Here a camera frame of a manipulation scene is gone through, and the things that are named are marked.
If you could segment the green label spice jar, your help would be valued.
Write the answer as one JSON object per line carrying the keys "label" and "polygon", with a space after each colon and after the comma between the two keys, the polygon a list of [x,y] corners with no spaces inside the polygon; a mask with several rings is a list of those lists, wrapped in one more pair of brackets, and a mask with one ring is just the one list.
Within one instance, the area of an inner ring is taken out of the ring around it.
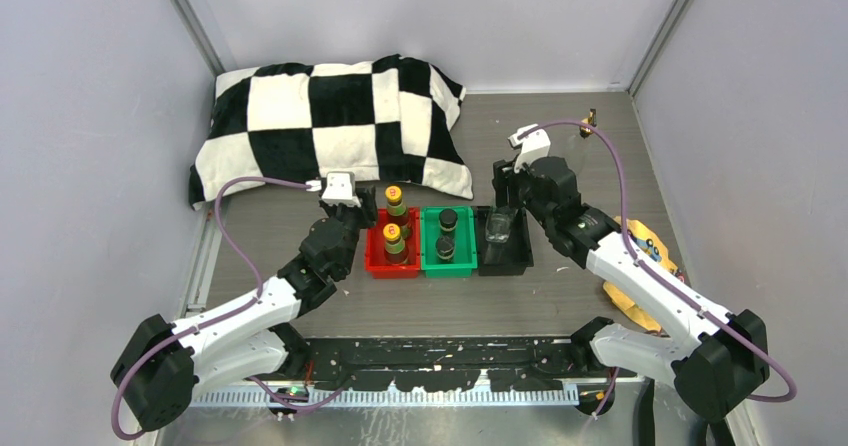
{"label": "green label spice jar", "polygon": [[456,243],[450,235],[440,235],[435,243],[435,252],[440,263],[452,263],[455,257]]}

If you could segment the clear glass oil bottle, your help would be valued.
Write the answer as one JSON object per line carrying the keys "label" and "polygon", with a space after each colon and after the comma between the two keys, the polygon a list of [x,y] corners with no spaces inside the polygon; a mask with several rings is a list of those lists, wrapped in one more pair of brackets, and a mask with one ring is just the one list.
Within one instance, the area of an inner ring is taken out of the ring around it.
{"label": "clear glass oil bottle", "polygon": [[491,244],[505,244],[511,237],[518,209],[510,206],[492,206],[488,212],[484,237]]}

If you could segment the yellow cap chili sauce bottle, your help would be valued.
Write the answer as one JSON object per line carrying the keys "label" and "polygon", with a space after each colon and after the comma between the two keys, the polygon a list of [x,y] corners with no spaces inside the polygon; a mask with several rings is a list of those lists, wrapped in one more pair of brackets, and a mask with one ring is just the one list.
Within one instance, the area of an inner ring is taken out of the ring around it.
{"label": "yellow cap chili sauce bottle", "polygon": [[399,186],[391,185],[385,190],[387,200],[387,215],[389,223],[400,229],[401,237],[406,240],[412,231],[409,209],[404,201],[403,192]]}

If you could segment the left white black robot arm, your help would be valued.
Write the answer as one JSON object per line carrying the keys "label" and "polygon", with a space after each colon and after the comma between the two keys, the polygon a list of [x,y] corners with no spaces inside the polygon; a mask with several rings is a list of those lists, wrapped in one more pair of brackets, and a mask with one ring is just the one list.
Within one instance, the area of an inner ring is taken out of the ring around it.
{"label": "left white black robot arm", "polygon": [[112,427],[134,440],[175,421],[197,397],[245,378],[298,378],[308,347],[291,321],[317,309],[353,268],[361,231],[375,226],[375,189],[327,186],[297,255],[255,290],[172,322],[139,323],[110,372]]}

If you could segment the brown sauce glass bottle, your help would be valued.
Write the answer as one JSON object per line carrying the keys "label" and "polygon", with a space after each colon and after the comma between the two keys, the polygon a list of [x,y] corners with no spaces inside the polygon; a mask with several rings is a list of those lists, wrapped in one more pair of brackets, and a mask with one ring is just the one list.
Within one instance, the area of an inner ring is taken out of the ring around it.
{"label": "brown sauce glass bottle", "polygon": [[569,168],[579,177],[588,157],[589,138],[593,135],[590,126],[597,126],[597,110],[590,108],[588,116],[581,120],[582,126],[566,138],[565,160]]}

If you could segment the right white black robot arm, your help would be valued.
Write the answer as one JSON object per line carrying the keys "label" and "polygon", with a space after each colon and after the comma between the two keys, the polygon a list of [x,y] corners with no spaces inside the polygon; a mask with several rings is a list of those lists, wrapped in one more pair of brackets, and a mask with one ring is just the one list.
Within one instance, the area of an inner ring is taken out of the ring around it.
{"label": "right white black robot arm", "polygon": [[766,361],[745,345],[766,350],[763,320],[707,300],[637,250],[619,223],[582,201],[563,158],[540,158],[521,170],[512,161],[497,161],[492,184],[496,205],[533,217],[555,251],[617,286],[665,333],[652,336],[598,317],[572,336],[577,372],[591,377],[606,367],[632,371],[673,387],[710,422],[723,419],[769,379]]}

